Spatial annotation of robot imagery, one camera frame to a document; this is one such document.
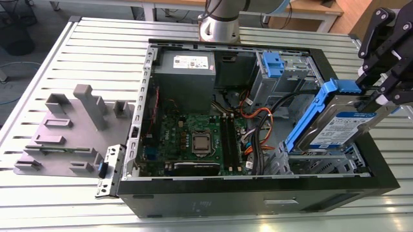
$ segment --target gray 3d printed part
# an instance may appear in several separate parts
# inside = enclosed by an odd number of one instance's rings
[[[91,91],[91,86],[76,86],[80,100],[51,94],[50,111],[15,164],[16,174],[98,177],[107,148],[127,141],[134,106],[104,103]]]

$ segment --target cable on floor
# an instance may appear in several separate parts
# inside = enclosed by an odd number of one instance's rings
[[[7,64],[0,65],[0,68],[3,68],[3,67],[5,67],[5,66],[8,66],[8,65],[11,65],[11,64],[36,64],[36,65],[42,65],[42,64],[40,64],[40,63],[38,63],[38,62],[29,62],[29,61],[16,61],[16,62],[9,62],[9,63],[7,63]]]
[[[7,102],[0,103],[0,105],[7,105],[7,104],[9,104],[9,103],[12,103],[12,102],[19,101],[19,99],[20,99],[20,97],[19,97],[17,99],[12,100],[12,101],[7,101]]]

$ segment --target label sticker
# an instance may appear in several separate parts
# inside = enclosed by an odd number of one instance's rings
[[[246,167],[247,169],[253,169],[253,162],[247,161],[247,162],[245,163],[245,167]]]
[[[310,143],[310,148],[340,147],[357,133],[358,126],[369,122],[377,113],[341,112],[332,119],[322,129],[316,139]]]
[[[175,56],[175,69],[209,69],[207,57]]]
[[[253,100],[251,100],[250,98],[246,98],[246,99],[245,99],[245,102],[246,102],[249,105],[253,104]]]

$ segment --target metal bracket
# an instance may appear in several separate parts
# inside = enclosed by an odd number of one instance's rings
[[[99,166],[99,182],[96,199],[116,199],[119,198],[118,186],[120,181],[123,159],[126,154],[126,147],[123,145],[110,146],[104,161]]]

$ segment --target aluminum table surface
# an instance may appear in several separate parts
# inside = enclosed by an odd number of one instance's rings
[[[413,227],[413,123],[410,108],[390,115],[372,136],[401,188],[313,214],[139,219],[120,200],[95,200],[96,179],[15,175],[13,163],[46,115],[51,93],[74,98],[88,84],[106,101],[135,100],[148,38],[198,40],[190,24],[83,18],[70,22],[0,130],[0,230],[116,231],[410,231]],[[342,79],[361,60],[346,35],[241,28],[243,44],[321,48]]]

